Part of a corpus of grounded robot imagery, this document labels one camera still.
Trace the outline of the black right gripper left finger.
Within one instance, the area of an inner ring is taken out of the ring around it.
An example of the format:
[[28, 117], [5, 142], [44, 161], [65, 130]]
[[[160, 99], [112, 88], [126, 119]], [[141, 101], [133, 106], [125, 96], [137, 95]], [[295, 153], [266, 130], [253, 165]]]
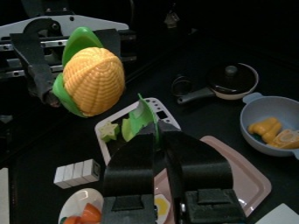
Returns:
[[104, 172], [101, 224], [154, 224], [154, 135], [138, 134]]

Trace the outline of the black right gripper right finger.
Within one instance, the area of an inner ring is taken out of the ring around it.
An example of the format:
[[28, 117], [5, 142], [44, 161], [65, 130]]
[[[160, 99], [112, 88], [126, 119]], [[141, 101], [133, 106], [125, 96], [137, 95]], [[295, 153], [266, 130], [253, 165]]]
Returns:
[[202, 141], [158, 122], [177, 224], [245, 224], [228, 160]]

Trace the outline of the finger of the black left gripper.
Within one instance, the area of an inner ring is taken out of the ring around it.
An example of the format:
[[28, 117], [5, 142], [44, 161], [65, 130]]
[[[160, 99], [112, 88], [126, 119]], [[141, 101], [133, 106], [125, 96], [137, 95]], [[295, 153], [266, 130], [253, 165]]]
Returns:
[[96, 30], [94, 34], [102, 46], [116, 55], [120, 56], [120, 37], [114, 29]]
[[52, 107], [61, 104], [52, 92], [54, 78], [44, 57], [38, 32], [58, 30], [60, 26], [52, 19], [38, 18], [25, 26], [22, 33], [9, 35], [13, 52], [22, 65], [29, 94]]

